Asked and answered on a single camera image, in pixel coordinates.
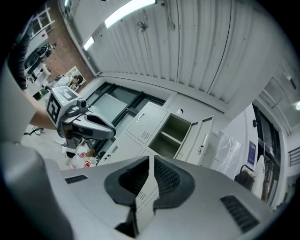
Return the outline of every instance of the poster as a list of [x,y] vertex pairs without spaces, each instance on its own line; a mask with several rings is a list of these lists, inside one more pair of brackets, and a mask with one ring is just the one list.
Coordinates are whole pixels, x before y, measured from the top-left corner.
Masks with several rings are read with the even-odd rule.
[[255,149],[256,149],[256,145],[249,141],[249,153],[248,153],[248,163],[251,164],[252,166],[254,166],[254,162],[255,162]]

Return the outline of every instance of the air vent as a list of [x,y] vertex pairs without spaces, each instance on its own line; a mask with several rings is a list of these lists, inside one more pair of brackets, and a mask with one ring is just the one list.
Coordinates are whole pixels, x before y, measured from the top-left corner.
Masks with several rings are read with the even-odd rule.
[[79,175],[79,176],[75,176],[75,177],[71,177],[71,178],[66,178],[66,182],[67,184],[70,184],[70,183],[74,183],[74,182],[79,182],[79,181],[82,181],[82,180],[85,180],[87,179],[88,177],[85,176],[85,175]]
[[176,157],[176,159],[177,160],[182,160],[183,155],[184,155],[183,153],[179,153],[178,156]]
[[145,140],[147,140],[149,136],[150,136],[150,134],[147,132],[142,133],[142,138],[144,138]]
[[140,191],[139,194],[137,195],[137,197],[139,197],[141,200],[144,200],[146,196],[147,195],[145,193],[143,193],[142,191]]
[[252,216],[252,214],[240,203],[240,201],[233,195],[222,197],[221,202],[224,204],[230,215],[233,217],[236,224],[243,233],[248,232],[259,222]]

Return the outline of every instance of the ceiling light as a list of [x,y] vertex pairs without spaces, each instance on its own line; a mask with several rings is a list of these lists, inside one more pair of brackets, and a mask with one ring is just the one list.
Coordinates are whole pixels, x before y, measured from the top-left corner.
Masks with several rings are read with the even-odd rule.
[[88,50],[88,48],[94,43],[93,37],[90,37],[89,40],[85,43],[83,46],[85,50]]
[[107,28],[132,12],[156,3],[156,0],[131,0],[111,14],[104,22]]

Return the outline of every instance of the brick wall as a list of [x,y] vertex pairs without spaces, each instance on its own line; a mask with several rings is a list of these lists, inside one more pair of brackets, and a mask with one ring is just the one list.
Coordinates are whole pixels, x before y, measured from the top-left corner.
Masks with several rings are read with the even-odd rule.
[[69,36],[68,30],[60,14],[57,0],[50,0],[47,2],[47,5],[51,8],[51,19],[55,20],[53,24],[55,28],[48,33],[49,43],[57,43],[57,46],[52,51],[50,57],[45,60],[45,64],[52,74],[51,79],[55,78],[57,75],[65,74],[72,67],[76,66],[86,79],[86,83],[82,86],[84,87],[94,79],[94,75],[86,65]]

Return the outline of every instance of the floor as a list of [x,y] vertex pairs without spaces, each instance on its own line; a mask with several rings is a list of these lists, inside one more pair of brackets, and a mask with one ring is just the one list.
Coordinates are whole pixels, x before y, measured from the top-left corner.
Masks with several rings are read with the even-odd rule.
[[[28,125],[26,132],[30,133],[31,131],[32,125]],[[21,144],[34,148],[43,158],[55,160],[61,170],[71,169],[65,164],[65,154],[62,152],[61,145],[53,141],[57,136],[56,131],[45,129],[45,133],[41,133],[41,135],[35,133],[30,136],[25,135]]]

